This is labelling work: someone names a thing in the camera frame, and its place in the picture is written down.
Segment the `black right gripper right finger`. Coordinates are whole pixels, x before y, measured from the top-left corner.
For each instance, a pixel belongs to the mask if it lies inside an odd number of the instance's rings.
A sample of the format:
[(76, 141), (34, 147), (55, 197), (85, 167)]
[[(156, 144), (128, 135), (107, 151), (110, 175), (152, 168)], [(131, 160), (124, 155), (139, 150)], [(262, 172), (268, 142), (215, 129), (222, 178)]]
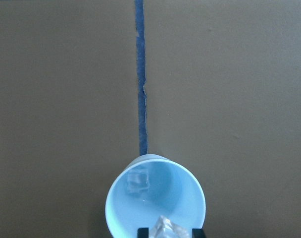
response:
[(207, 238), (203, 228), (193, 228), (192, 238)]

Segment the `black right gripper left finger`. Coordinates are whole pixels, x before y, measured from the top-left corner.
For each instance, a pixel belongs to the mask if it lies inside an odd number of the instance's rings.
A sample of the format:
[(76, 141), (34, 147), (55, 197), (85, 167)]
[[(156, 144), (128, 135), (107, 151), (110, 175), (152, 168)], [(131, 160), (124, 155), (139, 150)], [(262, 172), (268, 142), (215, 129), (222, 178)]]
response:
[(138, 228), (137, 238), (150, 238), (150, 229), (149, 228)]

